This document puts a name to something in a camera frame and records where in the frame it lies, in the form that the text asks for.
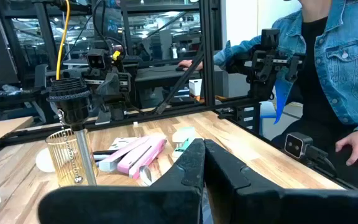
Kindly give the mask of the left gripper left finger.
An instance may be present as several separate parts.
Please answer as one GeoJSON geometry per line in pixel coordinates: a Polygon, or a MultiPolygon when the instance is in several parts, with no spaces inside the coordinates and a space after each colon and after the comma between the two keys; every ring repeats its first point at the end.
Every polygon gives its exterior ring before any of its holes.
{"type": "Polygon", "coordinates": [[[39,203],[41,224],[199,224],[205,145],[195,139],[149,187],[72,186],[39,203]]]}

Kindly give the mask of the wooden base table lamp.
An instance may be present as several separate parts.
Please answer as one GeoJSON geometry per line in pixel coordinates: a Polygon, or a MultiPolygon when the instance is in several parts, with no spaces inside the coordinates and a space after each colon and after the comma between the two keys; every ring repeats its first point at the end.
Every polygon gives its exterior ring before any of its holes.
{"type": "Polygon", "coordinates": [[[49,102],[56,106],[61,130],[80,131],[89,117],[90,91],[81,78],[61,78],[52,82],[49,102]]]}

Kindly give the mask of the black marker pen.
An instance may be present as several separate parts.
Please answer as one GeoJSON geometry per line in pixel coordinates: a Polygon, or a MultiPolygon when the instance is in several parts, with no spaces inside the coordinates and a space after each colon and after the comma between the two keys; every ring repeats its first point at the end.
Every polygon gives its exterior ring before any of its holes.
{"type": "Polygon", "coordinates": [[[114,154],[116,150],[108,150],[108,151],[95,151],[93,152],[93,159],[95,161],[101,161],[103,159],[106,159],[107,157],[114,154]]]}

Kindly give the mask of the pink stapler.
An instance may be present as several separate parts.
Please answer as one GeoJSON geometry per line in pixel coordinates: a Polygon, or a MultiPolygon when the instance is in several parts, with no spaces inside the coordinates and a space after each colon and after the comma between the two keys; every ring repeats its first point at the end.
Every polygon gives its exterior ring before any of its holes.
{"type": "Polygon", "coordinates": [[[138,137],[114,154],[96,161],[99,185],[146,186],[141,169],[150,169],[151,177],[158,179],[172,165],[172,145],[166,135],[157,133],[138,137]]]}

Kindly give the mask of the small white box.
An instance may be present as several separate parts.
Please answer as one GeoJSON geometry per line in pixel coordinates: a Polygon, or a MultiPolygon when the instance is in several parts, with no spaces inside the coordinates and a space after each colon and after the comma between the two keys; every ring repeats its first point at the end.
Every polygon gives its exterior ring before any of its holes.
{"type": "Polygon", "coordinates": [[[201,95],[201,87],[202,87],[202,79],[194,79],[189,80],[189,90],[190,93],[194,96],[200,96],[201,95]]]}

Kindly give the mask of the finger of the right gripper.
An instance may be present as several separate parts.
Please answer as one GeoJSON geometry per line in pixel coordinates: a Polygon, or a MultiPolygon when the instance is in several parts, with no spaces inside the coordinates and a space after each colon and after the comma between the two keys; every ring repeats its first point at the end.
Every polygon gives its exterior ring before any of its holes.
{"type": "Polygon", "coordinates": [[[109,106],[100,104],[99,114],[95,121],[95,125],[108,124],[111,122],[111,110],[109,106]]]}
{"type": "Polygon", "coordinates": [[[111,104],[110,112],[112,121],[121,121],[126,116],[126,104],[124,102],[111,104]]]}

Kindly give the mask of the white light bulb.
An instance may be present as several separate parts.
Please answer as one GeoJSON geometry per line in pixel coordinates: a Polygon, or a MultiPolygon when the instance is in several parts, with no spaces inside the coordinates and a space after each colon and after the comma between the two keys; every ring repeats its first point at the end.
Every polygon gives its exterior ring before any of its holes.
{"type": "Polygon", "coordinates": [[[55,172],[53,161],[49,153],[49,149],[42,149],[35,158],[35,164],[42,172],[52,173],[55,172]]]}

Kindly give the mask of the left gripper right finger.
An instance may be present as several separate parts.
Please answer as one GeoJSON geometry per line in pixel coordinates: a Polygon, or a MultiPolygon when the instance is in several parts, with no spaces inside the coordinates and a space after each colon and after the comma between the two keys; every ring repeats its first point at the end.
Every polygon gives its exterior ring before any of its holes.
{"type": "Polygon", "coordinates": [[[358,190],[284,189],[212,140],[204,180],[218,224],[358,224],[358,190]]]}

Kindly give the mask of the beige wooden desk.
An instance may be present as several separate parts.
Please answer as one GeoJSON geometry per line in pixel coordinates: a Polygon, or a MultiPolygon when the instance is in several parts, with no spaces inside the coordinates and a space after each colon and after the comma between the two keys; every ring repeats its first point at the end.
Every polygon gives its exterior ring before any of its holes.
{"type": "Polygon", "coordinates": [[[17,129],[28,127],[33,122],[33,120],[33,117],[28,116],[0,121],[0,138],[2,138],[7,133],[13,132],[17,129]]]}

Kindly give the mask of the mint green stapler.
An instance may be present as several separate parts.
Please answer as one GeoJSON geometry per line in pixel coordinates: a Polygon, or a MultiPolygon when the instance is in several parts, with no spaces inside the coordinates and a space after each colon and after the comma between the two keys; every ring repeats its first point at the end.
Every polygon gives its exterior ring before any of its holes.
{"type": "Polygon", "coordinates": [[[172,156],[179,158],[196,138],[196,129],[194,127],[185,127],[179,129],[172,136],[172,141],[176,144],[172,156]]]}

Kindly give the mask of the white printed staple box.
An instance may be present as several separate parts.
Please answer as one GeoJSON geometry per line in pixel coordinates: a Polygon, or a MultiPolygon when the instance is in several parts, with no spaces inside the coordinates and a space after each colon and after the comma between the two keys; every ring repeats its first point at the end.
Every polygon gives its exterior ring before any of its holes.
{"type": "Polygon", "coordinates": [[[129,143],[135,141],[138,137],[130,137],[130,138],[116,138],[113,143],[109,147],[109,151],[120,150],[120,148],[128,145],[129,143]]]}

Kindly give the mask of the person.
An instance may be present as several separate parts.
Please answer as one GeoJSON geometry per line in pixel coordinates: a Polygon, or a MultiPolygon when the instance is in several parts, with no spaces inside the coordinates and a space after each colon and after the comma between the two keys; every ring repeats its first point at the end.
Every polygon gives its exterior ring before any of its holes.
{"type": "Polygon", "coordinates": [[[306,55],[296,82],[281,70],[275,82],[276,116],[281,117],[291,94],[298,89],[303,112],[286,128],[311,137],[327,151],[339,176],[358,187],[358,160],[346,161],[352,148],[339,152],[335,144],[358,131],[358,0],[299,0],[301,9],[277,19],[279,51],[287,57],[306,55]]]}

